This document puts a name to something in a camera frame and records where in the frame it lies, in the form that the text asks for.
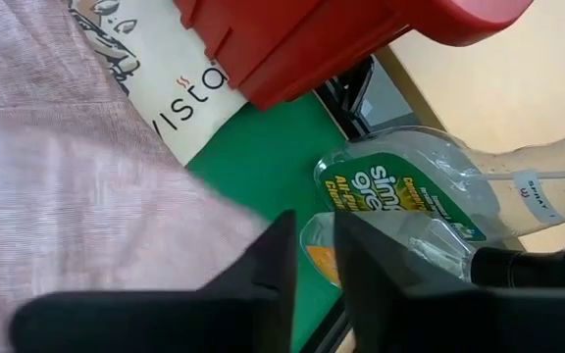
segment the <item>spray bottle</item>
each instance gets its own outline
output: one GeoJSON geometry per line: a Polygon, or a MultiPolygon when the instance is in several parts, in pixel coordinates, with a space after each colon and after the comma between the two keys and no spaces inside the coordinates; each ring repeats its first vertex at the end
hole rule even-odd
{"type": "MultiPolygon", "coordinates": [[[[565,249],[542,254],[476,248],[444,219],[427,212],[356,212],[355,216],[463,281],[497,287],[565,287],[565,249]]],[[[315,268],[339,285],[334,258],[335,217],[336,213],[315,215],[300,232],[300,244],[315,268]]],[[[407,266],[415,264],[419,262],[411,261],[407,266]]]]}
{"type": "Polygon", "coordinates": [[[429,127],[390,129],[320,160],[332,210],[428,211],[487,244],[565,222],[565,138],[491,154],[429,127]]]}

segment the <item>red container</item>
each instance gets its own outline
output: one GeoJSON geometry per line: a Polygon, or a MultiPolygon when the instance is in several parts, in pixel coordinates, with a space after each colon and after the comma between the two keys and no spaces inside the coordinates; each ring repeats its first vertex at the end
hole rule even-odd
{"type": "Polygon", "coordinates": [[[417,29],[464,46],[513,24],[532,0],[174,0],[206,55],[259,109],[290,101],[417,29]]]}

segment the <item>green label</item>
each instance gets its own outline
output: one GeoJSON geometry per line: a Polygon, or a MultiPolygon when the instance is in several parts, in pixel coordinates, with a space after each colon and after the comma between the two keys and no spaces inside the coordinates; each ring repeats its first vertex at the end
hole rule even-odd
{"type": "Polygon", "coordinates": [[[470,218],[427,176],[406,160],[377,153],[326,168],[320,184],[341,211],[432,211],[467,240],[486,240],[470,218]]]}

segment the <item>pink cloth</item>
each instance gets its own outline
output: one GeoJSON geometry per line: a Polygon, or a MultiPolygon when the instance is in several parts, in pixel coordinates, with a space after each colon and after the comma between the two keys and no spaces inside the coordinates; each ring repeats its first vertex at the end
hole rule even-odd
{"type": "Polygon", "coordinates": [[[49,0],[0,0],[0,352],[28,299],[197,288],[262,223],[195,180],[49,0]]]}

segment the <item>green tray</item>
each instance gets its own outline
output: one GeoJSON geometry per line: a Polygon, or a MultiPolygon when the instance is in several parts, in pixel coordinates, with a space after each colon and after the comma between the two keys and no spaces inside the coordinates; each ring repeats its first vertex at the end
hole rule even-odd
{"type": "MultiPolygon", "coordinates": [[[[295,210],[298,232],[326,211],[313,168],[344,138],[311,93],[267,112],[246,106],[188,164],[211,187],[272,221],[295,210]]],[[[340,295],[299,248],[292,351],[297,352],[340,295]]]]}

